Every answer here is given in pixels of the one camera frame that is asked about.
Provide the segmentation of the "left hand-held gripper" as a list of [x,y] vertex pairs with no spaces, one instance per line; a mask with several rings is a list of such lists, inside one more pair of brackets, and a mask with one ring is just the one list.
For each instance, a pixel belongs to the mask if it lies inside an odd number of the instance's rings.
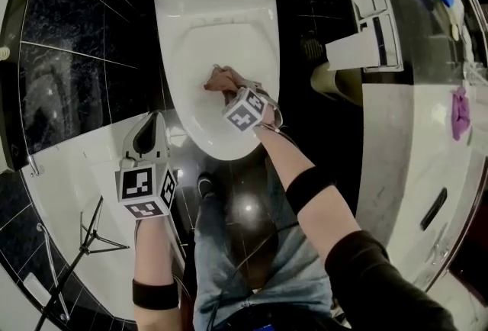
[[136,220],[170,214],[178,176],[170,165],[169,138],[161,111],[143,118],[127,134],[116,183],[118,203]]

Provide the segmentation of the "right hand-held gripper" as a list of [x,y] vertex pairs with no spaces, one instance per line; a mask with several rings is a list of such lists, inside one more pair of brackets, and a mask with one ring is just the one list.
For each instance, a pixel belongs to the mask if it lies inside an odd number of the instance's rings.
[[277,129],[282,125],[278,103],[260,83],[244,80],[238,89],[236,97],[223,110],[223,117],[229,124],[238,131],[249,131],[260,126]]

